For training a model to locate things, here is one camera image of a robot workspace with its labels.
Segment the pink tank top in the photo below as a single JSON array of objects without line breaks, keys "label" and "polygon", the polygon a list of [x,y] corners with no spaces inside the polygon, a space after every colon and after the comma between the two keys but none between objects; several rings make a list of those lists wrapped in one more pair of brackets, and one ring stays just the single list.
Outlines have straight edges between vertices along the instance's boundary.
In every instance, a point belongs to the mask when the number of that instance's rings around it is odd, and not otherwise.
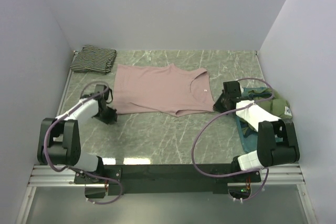
[{"label": "pink tank top", "polygon": [[187,71],[175,64],[139,67],[119,64],[113,106],[119,114],[162,112],[175,117],[212,112],[209,73]]}]

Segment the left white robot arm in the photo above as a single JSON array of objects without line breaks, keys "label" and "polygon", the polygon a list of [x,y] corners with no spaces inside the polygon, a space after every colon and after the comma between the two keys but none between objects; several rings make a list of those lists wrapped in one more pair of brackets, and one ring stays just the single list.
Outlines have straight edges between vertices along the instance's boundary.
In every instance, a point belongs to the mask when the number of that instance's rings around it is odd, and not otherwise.
[{"label": "left white robot arm", "polygon": [[79,125],[90,118],[110,125],[117,121],[117,110],[109,107],[113,101],[112,89],[106,82],[94,82],[93,93],[80,95],[79,101],[67,112],[43,119],[40,126],[37,159],[56,172],[70,168],[86,173],[91,182],[104,179],[103,160],[81,150]]}]

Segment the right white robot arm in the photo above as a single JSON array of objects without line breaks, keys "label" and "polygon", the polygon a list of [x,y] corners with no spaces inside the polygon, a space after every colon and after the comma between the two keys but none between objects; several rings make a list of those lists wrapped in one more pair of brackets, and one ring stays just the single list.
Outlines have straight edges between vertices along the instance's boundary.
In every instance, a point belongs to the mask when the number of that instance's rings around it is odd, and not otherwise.
[{"label": "right white robot arm", "polygon": [[261,108],[260,102],[271,100],[274,94],[260,100],[242,96],[238,81],[223,83],[222,93],[213,108],[221,115],[235,113],[251,125],[257,133],[254,151],[238,156],[231,163],[230,173],[220,175],[241,182],[249,172],[296,163],[300,159],[295,125],[291,119],[282,119]]}]

